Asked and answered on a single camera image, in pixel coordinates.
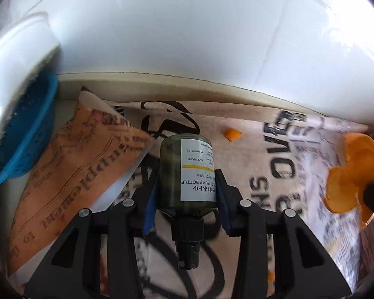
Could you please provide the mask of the green pump bottle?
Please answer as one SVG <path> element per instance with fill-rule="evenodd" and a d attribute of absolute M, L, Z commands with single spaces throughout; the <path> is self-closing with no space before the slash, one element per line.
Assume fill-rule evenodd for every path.
<path fill-rule="evenodd" d="M 211 142 L 197 134 L 176 134 L 162 141 L 157 209 L 170 219 L 178 267 L 198 267 L 205 215 L 217 206 Z"/>

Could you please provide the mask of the small orange peel piece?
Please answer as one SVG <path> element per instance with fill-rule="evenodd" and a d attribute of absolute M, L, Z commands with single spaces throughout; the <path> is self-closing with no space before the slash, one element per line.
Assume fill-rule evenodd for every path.
<path fill-rule="evenodd" d="M 242 132 L 229 128 L 223 133 L 223 135 L 232 143 L 242 137 Z"/>

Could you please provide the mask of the newspaper sheets on counter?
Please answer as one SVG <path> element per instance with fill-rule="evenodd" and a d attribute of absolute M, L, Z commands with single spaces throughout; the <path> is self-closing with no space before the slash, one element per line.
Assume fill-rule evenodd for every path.
<path fill-rule="evenodd" d="M 9 281 L 25 298 L 352 298 L 368 131 L 83 88 L 21 194 Z"/>

